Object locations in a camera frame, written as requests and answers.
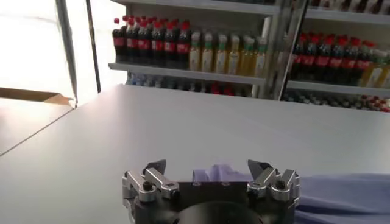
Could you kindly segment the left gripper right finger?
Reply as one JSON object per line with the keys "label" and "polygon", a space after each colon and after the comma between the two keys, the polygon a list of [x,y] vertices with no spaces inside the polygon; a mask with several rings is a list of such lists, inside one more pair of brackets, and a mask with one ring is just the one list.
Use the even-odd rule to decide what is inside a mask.
{"label": "left gripper right finger", "polygon": [[247,161],[253,181],[247,184],[247,193],[253,199],[270,197],[276,201],[299,201],[300,176],[295,170],[283,173],[269,163],[249,159]]}

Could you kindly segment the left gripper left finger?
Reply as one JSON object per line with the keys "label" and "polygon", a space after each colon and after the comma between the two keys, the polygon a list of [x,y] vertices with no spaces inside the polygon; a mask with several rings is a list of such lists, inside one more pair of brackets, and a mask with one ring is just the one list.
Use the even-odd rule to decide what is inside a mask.
{"label": "left gripper left finger", "polygon": [[123,200],[136,198],[143,203],[151,203],[158,196],[168,200],[180,197],[180,185],[164,176],[166,160],[150,162],[141,172],[128,170],[122,176]]}

